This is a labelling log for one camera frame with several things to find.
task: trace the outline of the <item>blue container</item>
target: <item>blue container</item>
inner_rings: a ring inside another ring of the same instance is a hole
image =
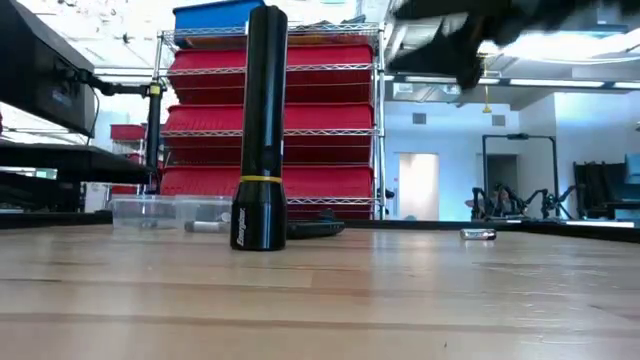
[[[251,10],[263,5],[262,0],[230,0],[175,8],[176,30],[241,27]]]

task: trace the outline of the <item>black cable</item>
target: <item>black cable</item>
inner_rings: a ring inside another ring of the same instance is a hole
[[[96,123],[98,122],[98,115],[100,115],[100,97],[98,97],[98,94],[96,93],[96,89],[92,88],[91,86],[89,86],[89,89],[91,89],[91,91],[93,92],[93,96],[95,96],[96,98],[96,116],[93,119],[93,124],[91,124],[91,130],[89,130],[89,136],[87,136],[87,143],[85,145],[89,146],[89,142],[91,142],[91,135],[93,134],[93,131],[96,129]]]

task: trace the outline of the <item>clear plastic container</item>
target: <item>clear plastic container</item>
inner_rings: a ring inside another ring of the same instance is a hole
[[[180,225],[173,196],[116,195],[110,206],[116,229],[174,229]]]
[[[228,233],[231,197],[176,196],[178,227],[188,232]]]

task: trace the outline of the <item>wooden table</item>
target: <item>wooden table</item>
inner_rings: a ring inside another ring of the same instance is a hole
[[[2,359],[637,359],[640,246],[349,230],[276,253],[0,232]]]

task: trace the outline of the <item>black flashlight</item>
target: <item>black flashlight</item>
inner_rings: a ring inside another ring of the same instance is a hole
[[[282,186],[287,15],[276,6],[251,11],[242,135],[242,175],[231,210],[231,247],[285,247],[287,200]]]

